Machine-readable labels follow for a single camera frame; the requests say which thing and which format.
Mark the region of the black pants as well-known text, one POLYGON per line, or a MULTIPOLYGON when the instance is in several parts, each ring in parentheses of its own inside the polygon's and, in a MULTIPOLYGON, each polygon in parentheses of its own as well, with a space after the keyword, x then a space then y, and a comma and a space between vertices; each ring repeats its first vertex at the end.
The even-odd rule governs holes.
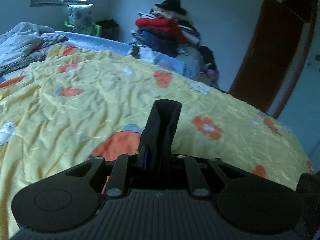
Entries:
POLYGON ((138 166, 153 170, 171 163, 171 146, 176 134, 182 104, 168 99, 153 103, 140 136, 138 166))

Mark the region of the yellow floral bedspread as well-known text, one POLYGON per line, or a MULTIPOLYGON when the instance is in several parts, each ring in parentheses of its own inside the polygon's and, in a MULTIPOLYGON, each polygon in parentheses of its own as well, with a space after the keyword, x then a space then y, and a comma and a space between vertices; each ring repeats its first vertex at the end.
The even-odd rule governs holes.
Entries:
POLYGON ((11 202, 22 188, 90 157, 136 152, 158 99, 182 104, 175 154, 220 158, 292 189, 314 172, 291 129, 246 102, 109 50, 52 46, 1 84, 1 239, 18 231, 11 202))

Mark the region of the brown wooden door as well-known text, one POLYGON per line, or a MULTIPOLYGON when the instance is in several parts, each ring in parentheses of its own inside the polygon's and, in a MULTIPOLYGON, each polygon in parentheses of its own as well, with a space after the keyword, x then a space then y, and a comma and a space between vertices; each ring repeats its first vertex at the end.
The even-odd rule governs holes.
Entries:
POLYGON ((318 0, 263 0, 253 37, 229 93, 278 118, 311 47, 318 0))

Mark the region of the zebra striped blanket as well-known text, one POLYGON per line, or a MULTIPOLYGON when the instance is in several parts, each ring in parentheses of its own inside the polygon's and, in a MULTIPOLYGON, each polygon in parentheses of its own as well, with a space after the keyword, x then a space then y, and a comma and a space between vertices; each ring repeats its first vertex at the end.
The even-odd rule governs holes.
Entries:
POLYGON ((68 37, 57 33, 44 33, 40 35, 42 43, 30 54, 22 57, 20 60, 15 60, 13 63, 6 63, 1 66, 1 76, 12 73, 16 70, 25 68, 29 64, 37 61, 44 61, 49 51, 50 46, 58 43, 65 43, 68 41, 68 37))

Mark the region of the white crumpled blanket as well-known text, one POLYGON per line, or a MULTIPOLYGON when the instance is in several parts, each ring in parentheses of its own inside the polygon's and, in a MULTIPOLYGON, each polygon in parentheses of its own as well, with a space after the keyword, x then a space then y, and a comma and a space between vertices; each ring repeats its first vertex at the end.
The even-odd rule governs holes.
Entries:
POLYGON ((53 33, 54 29, 45 25, 20 22, 10 31, 1 35, 1 67, 20 61, 41 43, 41 34, 53 33))

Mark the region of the blue striped mattress sheet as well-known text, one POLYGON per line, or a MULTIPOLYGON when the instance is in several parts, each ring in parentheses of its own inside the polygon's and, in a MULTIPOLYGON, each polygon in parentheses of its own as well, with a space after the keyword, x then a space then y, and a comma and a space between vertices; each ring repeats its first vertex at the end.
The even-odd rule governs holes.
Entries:
MULTIPOLYGON (((89 36, 78 33, 70 33, 65 31, 55 31, 56 34, 65 35, 68 37, 68 42, 76 47, 90 49, 90 50, 111 50, 119 55, 128 55, 131 45, 123 42, 108 40, 105 38, 89 36)), ((182 61, 169 57, 167 55, 153 52, 155 55, 155 64, 167 67, 170 70, 177 72, 189 79, 197 79, 197 74, 194 74, 191 69, 182 61)))

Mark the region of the green plastic chair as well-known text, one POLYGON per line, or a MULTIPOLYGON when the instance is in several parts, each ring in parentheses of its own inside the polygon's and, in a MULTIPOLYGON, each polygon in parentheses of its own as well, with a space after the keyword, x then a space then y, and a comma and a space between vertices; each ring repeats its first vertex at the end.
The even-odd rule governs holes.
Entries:
MULTIPOLYGON (((73 26, 71 24, 69 24, 68 19, 65 19, 64 25, 65 25, 65 28, 67 29, 68 32, 71 32, 71 33, 73 32, 73 26)), ((93 27, 92 27, 91 35, 96 36, 96 37, 100 37, 101 32, 102 32, 102 26, 94 23, 93 27)))

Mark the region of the dark bag on floor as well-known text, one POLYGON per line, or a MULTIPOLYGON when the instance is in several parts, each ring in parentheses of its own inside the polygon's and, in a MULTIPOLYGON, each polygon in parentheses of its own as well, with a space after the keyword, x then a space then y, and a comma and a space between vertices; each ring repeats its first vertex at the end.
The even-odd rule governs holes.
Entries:
POLYGON ((119 24, 114 20, 102 20, 97 22, 101 26, 100 37, 117 41, 119 38, 119 24))

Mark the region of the floral pillow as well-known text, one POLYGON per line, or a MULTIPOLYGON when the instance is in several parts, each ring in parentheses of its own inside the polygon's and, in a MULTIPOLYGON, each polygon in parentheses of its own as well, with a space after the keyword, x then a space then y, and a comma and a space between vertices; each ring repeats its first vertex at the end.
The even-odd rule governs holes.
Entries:
POLYGON ((74 33, 91 35, 93 27, 92 4, 67 5, 68 22, 73 26, 74 33))

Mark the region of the pile of clothes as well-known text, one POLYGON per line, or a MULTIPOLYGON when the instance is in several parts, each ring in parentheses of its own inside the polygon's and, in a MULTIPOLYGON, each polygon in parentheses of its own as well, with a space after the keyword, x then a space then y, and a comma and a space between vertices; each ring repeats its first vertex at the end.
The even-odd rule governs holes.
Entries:
POLYGON ((165 0, 138 14, 137 29, 130 31, 132 44, 176 59, 180 65, 174 70, 189 79, 219 87, 213 52, 201 45, 201 34, 181 7, 181 0, 165 0))

